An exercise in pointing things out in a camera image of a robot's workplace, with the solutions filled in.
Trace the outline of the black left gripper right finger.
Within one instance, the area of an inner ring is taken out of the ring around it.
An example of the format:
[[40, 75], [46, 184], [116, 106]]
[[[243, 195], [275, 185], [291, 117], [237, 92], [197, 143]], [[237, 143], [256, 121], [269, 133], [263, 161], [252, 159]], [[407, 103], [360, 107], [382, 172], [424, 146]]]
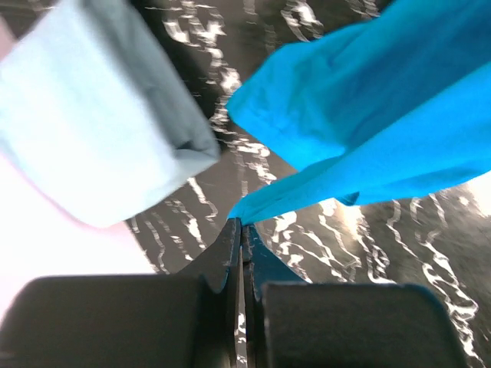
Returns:
[[242, 228], [250, 367], [464, 367], [437, 297], [416, 284], [309, 284]]

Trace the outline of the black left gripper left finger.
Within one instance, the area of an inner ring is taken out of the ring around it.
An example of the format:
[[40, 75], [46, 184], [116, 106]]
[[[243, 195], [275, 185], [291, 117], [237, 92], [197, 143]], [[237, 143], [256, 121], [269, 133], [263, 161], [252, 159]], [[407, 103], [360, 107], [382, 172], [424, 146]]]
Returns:
[[234, 367], [241, 224], [175, 274], [43, 277], [1, 326], [3, 367]]

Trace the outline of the bright blue t shirt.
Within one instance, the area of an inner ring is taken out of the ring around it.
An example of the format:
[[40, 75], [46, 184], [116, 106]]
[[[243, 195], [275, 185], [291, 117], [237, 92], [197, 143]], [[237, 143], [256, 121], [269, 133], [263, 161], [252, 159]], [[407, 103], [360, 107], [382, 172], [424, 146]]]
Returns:
[[490, 3], [395, 1], [281, 47], [226, 108], [295, 169], [234, 206], [245, 225], [457, 186], [490, 170]]

